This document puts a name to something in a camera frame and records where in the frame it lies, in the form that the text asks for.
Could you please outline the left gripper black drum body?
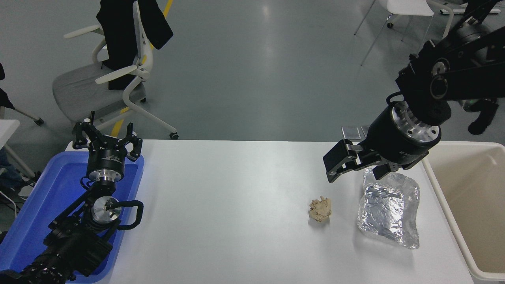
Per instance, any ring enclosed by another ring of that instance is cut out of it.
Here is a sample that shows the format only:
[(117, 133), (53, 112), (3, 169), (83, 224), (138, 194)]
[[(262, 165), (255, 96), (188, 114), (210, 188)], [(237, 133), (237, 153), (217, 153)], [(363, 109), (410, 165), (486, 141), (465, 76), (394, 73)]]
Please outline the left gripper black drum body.
[(124, 172), (127, 151), (124, 146), (116, 147), (119, 141), (117, 138), (106, 138), (105, 142), (99, 140), (91, 142), (86, 172), (103, 169)]

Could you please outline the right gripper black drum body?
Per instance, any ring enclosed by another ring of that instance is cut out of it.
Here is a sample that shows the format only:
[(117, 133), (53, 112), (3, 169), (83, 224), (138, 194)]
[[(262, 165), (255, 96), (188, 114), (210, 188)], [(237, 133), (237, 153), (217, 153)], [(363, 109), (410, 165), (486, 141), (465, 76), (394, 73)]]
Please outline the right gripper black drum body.
[(431, 126), (407, 105), (388, 105), (369, 126), (362, 145), (388, 162), (408, 165), (431, 148)]

